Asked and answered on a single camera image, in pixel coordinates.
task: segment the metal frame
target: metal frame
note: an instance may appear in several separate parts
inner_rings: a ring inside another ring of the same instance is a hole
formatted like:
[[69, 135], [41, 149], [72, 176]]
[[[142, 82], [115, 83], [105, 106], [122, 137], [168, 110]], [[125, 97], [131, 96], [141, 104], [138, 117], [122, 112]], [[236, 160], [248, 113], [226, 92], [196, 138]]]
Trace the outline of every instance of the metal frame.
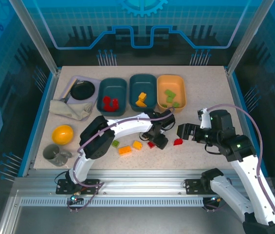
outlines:
[[43, 60], [45, 61], [46, 65], [48, 66], [49, 70], [56, 75], [57, 74], [57, 66], [54, 62], [54, 59], [46, 46], [43, 38], [38, 31], [34, 21], [30, 17], [27, 8], [25, 7], [22, 0], [9, 0], [12, 7], [14, 8], [16, 14], [18, 15], [20, 21], [24, 25], [26, 31], [28, 32], [30, 38], [34, 42], [36, 48], [38, 49], [39, 53], [41, 54]]
[[50, 101], [54, 96], [58, 78], [60, 76], [60, 71], [61, 70], [59, 69], [56, 75], [49, 77], [46, 84], [18, 176], [26, 176], [30, 166], [34, 163], [33, 160], [36, 158], [38, 152], [43, 130], [49, 113]]
[[[242, 100], [238, 96], [238, 89], [233, 79], [233, 71], [250, 44], [250, 41], [262, 23], [273, 1], [274, 0], [263, 0], [228, 65], [227, 79], [234, 102], [238, 106], [242, 106]], [[49, 69], [56, 75], [57, 68], [53, 58], [30, 18], [27, 9], [21, 0], [10, 0], [10, 3], [13, 5]], [[54, 95], [57, 80], [58, 76], [52, 78], [50, 87], [47, 90], [46, 103], [48, 103]], [[37, 206], [37, 201], [38, 203], [41, 201], [41, 204], [38, 204], [40, 206], [49, 206], [44, 203], [44, 201], [53, 201], [69, 197], [69, 195], [55, 194], [54, 178], [63, 170], [34, 170], [30, 166], [31, 162], [33, 162], [36, 157], [35, 154], [37, 153], [39, 140], [47, 118], [47, 108], [47, 105], [43, 106], [33, 144], [26, 161], [25, 170], [22, 173], [24, 177], [18, 177], [14, 181], [10, 197], [0, 222], [0, 234], [9, 234], [13, 232], [20, 206], [28, 206], [28, 204], [23, 202], [24, 200], [34, 199], [35, 206]], [[251, 129], [245, 116], [240, 113], [238, 113], [238, 115], [243, 132], [250, 137], [252, 141], [254, 140], [254, 144], [257, 144], [255, 139], [252, 138]], [[88, 178], [97, 178], [105, 182], [105, 186], [100, 190], [99, 195], [97, 195], [98, 199], [111, 200], [115, 198], [127, 198], [129, 200], [134, 200], [136, 198], [153, 198], [164, 200], [168, 198], [169, 200], [176, 201], [180, 198], [182, 200], [187, 200], [190, 198], [210, 197], [205, 195], [186, 195], [185, 188], [183, 187], [185, 179], [200, 178], [203, 171], [204, 170], [90, 170]], [[226, 177], [232, 180], [234, 187], [236, 187], [241, 194], [247, 196], [237, 173], [234, 170], [223, 170], [223, 172]]]
[[[15, 179], [9, 200], [0, 222], [0, 234], [13, 232], [20, 207], [56, 206], [65, 207], [69, 195], [56, 195], [55, 176], [63, 170], [29, 170], [27, 177]], [[91, 170], [88, 178], [97, 178], [105, 182], [97, 201], [91, 206], [203, 206], [202, 197], [212, 195], [186, 195], [185, 179], [197, 179], [204, 170]], [[234, 187], [243, 195], [245, 189], [234, 170], [222, 170], [232, 180]], [[143, 204], [134, 201], [146, 201]]]
[[258, 31], [258, 28], [262, 24], [265, 16], [267, 15], [270, 7], [274, 3], [275, 0], [263, 0], [260, 6], [258, 7], [253, 19], [250, 22], [249, 27], [245, 31], [240, 44], [238, 45], [234, 55], [232, 56], [229, 64], [228, 64], [228, 74], [231, 75], [235, 68], [237, 67], [238, 63], [240, 62], [243, 54], [245, 53], [246, 49], [250, 45], [253, 37]]

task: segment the red toy block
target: red toy block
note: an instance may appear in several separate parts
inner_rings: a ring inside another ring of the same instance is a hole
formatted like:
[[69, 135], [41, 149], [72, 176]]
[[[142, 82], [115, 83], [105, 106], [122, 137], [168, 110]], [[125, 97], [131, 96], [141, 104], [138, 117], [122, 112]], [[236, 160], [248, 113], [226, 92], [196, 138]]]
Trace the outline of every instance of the red toy block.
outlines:
[[151, 148], [151, 149], [152, 149], [153, 147], [155, 147], [155, 144], [153, 144], [153, 143], [151, 143], [151, 142], [148, 142], [147, 145], [148, 145], [149, 148]]
[[114, 108], [112, 108], [112, 107], [111, 107], [111, 106], [109, 106], [109, 105], [105, 105], [105, 106], [104, 106], [104, 111], [114, 112], [114, 111], [115, 111], [115, 109], [114, 109]]
[[118, 99], [114, 98], [112, 100], [112, 107], [114, 108], [114, 110], [118, 110], [119, 109], [119, 102], [118, 102]]
[[103, 103], [105, 103], [106, 105], [109, 105], [110, 102], [111, 102], [111, 98], [109, 96], [104, 96]]
[[181, 145], [183, 143], [183, 139], [176, 139], [174, 141], [174, 144], [173, 145]]

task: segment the yellow plastic egg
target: yellow plastic egg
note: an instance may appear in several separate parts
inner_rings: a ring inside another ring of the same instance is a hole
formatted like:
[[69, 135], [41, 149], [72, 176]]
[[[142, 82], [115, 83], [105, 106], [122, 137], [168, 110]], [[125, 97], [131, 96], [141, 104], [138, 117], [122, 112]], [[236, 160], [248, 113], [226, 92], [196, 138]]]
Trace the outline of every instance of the yellow plastic egg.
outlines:
[[73, 139], [73, 129], [69, 125], [60, 125], [52, 133], [52, 140], [57, 145], [68, 144]]

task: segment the lego brick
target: lego brick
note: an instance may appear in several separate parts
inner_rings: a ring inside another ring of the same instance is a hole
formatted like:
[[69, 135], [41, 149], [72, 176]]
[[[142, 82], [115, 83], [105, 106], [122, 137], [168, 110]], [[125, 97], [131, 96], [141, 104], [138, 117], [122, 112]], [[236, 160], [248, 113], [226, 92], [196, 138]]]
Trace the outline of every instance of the lego brick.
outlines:
[[179, 108], [180, 104], [178, 102], [174, 102], [172, 106], [175, 108]]
[[148, 142], [147, 145], [148, 145], [149, 148], [151, 148], [151, 149], [152, 149], [153, 147], [155, 147], [155, 144], [153, 144], [153, 143], [151, 143], [151, 142]]
[[166, 98], [166, 102], [167, 102], [167, 103], [172, 103], [172, 102], [173, 102], [173, 98], [167, 97], [167, 98]]
[[140, 143], [139, 141], [134, 141], [133, 143], [133, 148], [136, 150], [141, 150], [142, 149], [142, 143]]
[[129, 146], [126, 146], [126, 147], [122, 147], [119, 149], [119, 155], [125, 155], [125, 154], [128, 154], [128, 153], [131, 153], [132, 152], [132, 149], [131, 147]]
[[147, 107], [147, 105], [140, 100], [138, 100], [135, 104], [139, 107]]
[[112, 107], [114, 108], [114, 110], [119, 110], [119, 102], [118, 102], [118, 99], [114, 98], [112, 100]]
[[171, 90], [167, 89], [165, 91], [165, 94], [168, 95], [169, 97], [171, 97], [172, 99], [176, 96], [175, 93], [173, 93]]
[[109, 106], [109, 105], [105, 105], [103, 109], [104, 109], [104, 111], [107, 111], [107, 112], [114, 112], [115, 111], [115, 109], [113, 107]]
[[119, 144], [120, 144], [119, 141], [114, 140], [114, 141], [112, 142], [111, 146], [113, 146], [114, 148], [118, 148]]
[[109, 96], [104, 96], [104, 98], [103, 98], [103, 103], [104, 103], [105, 105], [109, 105], [110, 102], [111, 102], [111, 98], [110, 98]]
[[138, 96], [138, 99], [142, 102], [144, 102], [146, 100], [146, 97], [147, 97], [147, 94], [145, 93], [141, 93], [139, 96]]
[[176, 139], [174, 141], [174, 144], [173, 145], [181, 145], [183, 143], [183, 139]]

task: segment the gray cloth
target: gray cloth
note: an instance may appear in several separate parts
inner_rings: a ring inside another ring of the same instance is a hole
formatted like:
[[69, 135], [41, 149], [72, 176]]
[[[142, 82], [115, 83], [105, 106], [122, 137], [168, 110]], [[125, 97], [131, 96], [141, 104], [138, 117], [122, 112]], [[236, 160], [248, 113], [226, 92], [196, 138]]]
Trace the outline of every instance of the gray cloth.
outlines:
[[82, 120], [91, 113], [92, 105], [92, 102], [66, 104], [59, 100], [51, 100], [49, 112], [76, 120]]

